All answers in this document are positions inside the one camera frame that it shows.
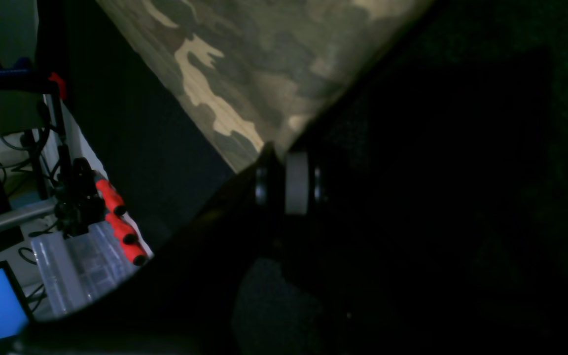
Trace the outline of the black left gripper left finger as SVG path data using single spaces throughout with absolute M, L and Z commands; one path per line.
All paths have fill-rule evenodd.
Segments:
M 268 242 L 255 203 L 273 143 L 133 276 L 67 317 L 30 325 L 30 355 L 238 355 L 235 297 Z

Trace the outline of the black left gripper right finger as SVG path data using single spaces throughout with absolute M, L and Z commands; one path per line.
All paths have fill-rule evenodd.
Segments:
M 319 131 L 313 355 L 568 355 L 568 0 L 437 0 Z

